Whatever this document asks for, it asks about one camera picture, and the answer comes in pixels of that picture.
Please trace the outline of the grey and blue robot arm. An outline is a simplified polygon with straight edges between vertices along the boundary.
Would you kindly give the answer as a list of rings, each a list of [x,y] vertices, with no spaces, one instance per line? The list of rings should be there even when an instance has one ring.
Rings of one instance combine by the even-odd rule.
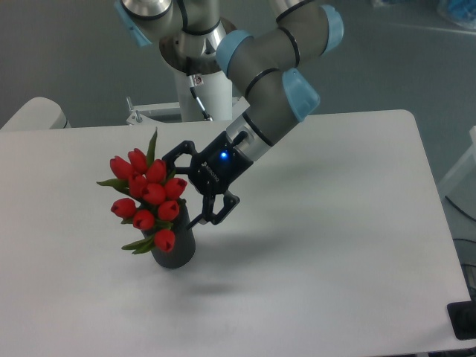
[[[188,154],[185,174],[202,195],[195,223],[218,225],[239,203],[229,187],[254,162],[302,122],[319,103],[298,66],[339,45],[344,23],[339,12],[318,1],[274,1],[277,28],[256,38],[243,30],[224,35],[214,59],[248,102],[248,108],[201,152],[190,141],[164,156],[173,167]]]

